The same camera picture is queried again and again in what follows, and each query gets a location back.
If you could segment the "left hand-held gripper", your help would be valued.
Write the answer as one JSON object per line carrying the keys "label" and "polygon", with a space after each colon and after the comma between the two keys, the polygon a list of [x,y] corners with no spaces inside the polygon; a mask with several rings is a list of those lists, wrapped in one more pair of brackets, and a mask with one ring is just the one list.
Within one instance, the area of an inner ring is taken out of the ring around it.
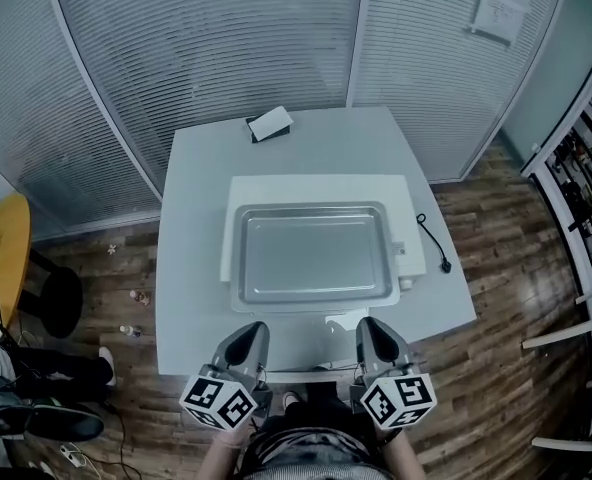
{"label": "left hand-held gripper", "polygon": [[234,431],[249,417],[268,415],[273,393],[265,381],[268,326],[256,321],[225,338],[209,363],[190,377],[180,406],[199,424]]}

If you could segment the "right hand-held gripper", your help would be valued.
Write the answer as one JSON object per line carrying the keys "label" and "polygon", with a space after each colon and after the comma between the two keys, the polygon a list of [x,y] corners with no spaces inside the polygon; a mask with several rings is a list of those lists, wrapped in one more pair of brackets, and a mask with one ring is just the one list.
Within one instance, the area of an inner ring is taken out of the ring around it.
{"label": "right hand-held gripper", "polygon": [[407,342],[368,316],[356,328],[358,375],[350,386],[354,413],[369,415],[381,430],[419,423],[437,405],[430,376],[422,373]]}

